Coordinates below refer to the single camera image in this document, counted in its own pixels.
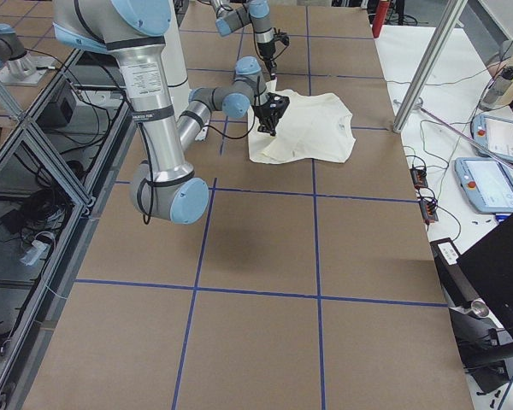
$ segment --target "red cylinder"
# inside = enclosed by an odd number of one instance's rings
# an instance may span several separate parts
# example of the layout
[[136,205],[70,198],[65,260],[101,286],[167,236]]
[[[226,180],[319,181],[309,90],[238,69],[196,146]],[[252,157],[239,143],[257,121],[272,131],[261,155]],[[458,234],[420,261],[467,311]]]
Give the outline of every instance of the red cylinder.
[[378,38],[384,21],[386,21],[387,10],[390,8],[390,0],[380,0],[376,8],[376,15],[373,20],[373,37]]

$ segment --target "black monitor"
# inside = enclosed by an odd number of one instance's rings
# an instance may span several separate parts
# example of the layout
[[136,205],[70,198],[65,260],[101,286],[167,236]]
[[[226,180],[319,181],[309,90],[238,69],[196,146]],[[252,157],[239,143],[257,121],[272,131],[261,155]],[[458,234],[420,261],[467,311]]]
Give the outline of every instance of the black monitor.
[[457,260],[477,293],[513,337],[513,214]]

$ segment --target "device screen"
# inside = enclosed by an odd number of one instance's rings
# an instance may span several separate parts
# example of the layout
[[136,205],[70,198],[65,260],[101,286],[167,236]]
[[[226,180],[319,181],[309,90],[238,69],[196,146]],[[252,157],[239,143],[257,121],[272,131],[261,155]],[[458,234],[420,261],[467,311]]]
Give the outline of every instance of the device screen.
[[482,199],[490,208],[513,208],[513,189],[495,161],[467,161]]
[[496,154],[513,156],[513,123],[485,118],[488,149]]

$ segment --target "sticker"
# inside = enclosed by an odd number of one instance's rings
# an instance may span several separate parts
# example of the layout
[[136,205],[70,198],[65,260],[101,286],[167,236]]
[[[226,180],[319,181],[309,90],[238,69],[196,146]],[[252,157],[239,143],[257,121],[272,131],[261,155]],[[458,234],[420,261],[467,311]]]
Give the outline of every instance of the sticker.
[[162,76],[157,62],[120,67],[130,98],[150,97],[163,92]]
[[458,252],[454,249],[450,242],[440,243],[437,245],[441,254],[445,257],[446,262],[449,265],[456,265],[458,259]]

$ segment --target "white cloth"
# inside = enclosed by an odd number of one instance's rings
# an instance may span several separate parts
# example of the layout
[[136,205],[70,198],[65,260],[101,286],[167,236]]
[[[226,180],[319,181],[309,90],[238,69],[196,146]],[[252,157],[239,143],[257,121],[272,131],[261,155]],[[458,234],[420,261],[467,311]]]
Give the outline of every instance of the white cloth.
[[[355,138],[351,134],[350,110],[332,93],[301,96],[293,90],[276,91],[290,104],[276,128],[276,136],[258,132],[258,120],[249,133],[249,157],[253,162],[281,164],[315,158],[345,162]],[[250,111],[248,126],[253,121]]]

